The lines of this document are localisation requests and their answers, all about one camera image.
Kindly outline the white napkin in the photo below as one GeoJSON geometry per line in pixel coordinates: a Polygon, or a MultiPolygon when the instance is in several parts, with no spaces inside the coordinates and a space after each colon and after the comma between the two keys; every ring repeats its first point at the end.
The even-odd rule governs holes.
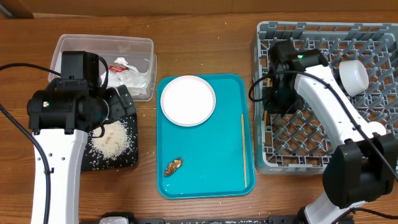
{"type": "Polygon", "coordinates": [[[120,63],[129,68],[120,73],[114,73],[108,69],[108,87],[126,85],[132,96],[145,94],[149,81],[149,71],[140,72],[135,66],[128,65],[124,57],[118,57],[113,63],[120,63]]]}

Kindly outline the red snack wrapper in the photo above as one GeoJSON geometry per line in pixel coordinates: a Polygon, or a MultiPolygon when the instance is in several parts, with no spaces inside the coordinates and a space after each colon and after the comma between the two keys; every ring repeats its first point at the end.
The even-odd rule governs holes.
{"type": "Polygon", "coordinates": [[[120,63],[112,63],[109,67],[108,67],[109,71],[112,71],[114,73],[120,73],[123,72],[125,70],[129,70],[129,68],[123,64],[120,63]]]}

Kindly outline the wooden chopstick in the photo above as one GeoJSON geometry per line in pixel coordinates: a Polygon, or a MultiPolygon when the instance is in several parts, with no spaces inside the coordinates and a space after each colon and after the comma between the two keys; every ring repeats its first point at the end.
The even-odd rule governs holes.
{"type": "Polygon", "coordinates": [[[246,139],[245,139],[245,129],[244,129],[244,115],[241,114],[241,131],[242,131],[242,142],[243,142],[243,172],[244,172],[244,186],[247,188],[247,165],[246,165],[246,139]]]}
{"type": "MultiPolygon", "coordinates": [[[[269,78],[266,78],[266,80],[263,82],[263,84],[264,84],[264,88],[265,88],[265,87],[269,87],[269,86],[270,86],[270,79],[269,79],[269,78]]],[[[263,119],[264,119],[264,124],[265,124],[265,126],[267,126],[267,117],[268,117],[267,110],[264,110],[263,119]]]]}

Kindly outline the large white plate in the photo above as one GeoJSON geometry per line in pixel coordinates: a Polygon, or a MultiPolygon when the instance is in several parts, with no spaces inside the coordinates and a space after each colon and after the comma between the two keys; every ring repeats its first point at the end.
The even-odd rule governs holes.
{"type": "Polygon", "coordinates": [[[204,123],[213,114],[216,95],[203,78],[185,75],[173,79],[162,90],[160,107],[173,124],[191,127],[204,123]]]}

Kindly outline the grey-green ceramic bowl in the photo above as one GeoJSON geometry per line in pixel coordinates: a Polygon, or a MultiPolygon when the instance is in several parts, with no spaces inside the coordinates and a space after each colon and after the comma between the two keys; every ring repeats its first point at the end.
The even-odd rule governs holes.
{"type": "Polygon", "coordinates": [[[368,73],[359,60],[342,61],[339,64],[340,79],[349,96],[356,96],[369,86],[368,73]]]}

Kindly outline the brown food scrap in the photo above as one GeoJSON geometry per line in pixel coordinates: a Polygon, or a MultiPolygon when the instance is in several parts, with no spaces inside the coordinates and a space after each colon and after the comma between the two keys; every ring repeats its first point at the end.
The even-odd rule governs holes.
{"type": "Polygon", "coordinates": [[[178,159],[174,159],[170,164],[168,164],[168,166],[166,167],[166,170],[164,172],[164,176],[165,177],[169,177],[172,174],[174,174],[177,169],[179,169],[183,164],[183,159],[178,158],[178,159]]]}

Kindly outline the small white cup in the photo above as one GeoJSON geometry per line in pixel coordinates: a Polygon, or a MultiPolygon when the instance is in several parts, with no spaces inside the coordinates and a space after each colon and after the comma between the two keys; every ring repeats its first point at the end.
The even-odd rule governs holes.
{"type": "Polygon", "coordinates": [[[384,127],[384,125],[377,121],[371,121],[368,123],[368,131],[372,134],[377,133],[381,136],[387,134],[387,131],[386,131],[386,128],[384,127]]]}

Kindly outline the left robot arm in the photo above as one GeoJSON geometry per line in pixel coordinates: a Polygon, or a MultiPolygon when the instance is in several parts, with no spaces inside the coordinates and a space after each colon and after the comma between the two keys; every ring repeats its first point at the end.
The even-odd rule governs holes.
{"type": "Polygon", "coordinates": [[[124,85],[103,93],[48,86],[27,112],[37,143],[31,223],[78,223],[80,173],[137,161],[134,101],[124,85]]]}

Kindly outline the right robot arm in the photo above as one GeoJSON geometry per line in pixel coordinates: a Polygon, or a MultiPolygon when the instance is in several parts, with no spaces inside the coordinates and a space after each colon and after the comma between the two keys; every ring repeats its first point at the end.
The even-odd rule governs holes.
{"type": "Polygon", "coordinates": [[[382,124],[364,120],[348,99],[368,87],[364,65],[342,62],[335,78],[319,50],[298,51],[287,42],[270,49],[269,61],[265,110],[284,116],[309,105],[334,148],[322,176],[323,193],[294,222],[352,222],[351,212],[391,193],[397,180],[397,139],[382,124]]]}

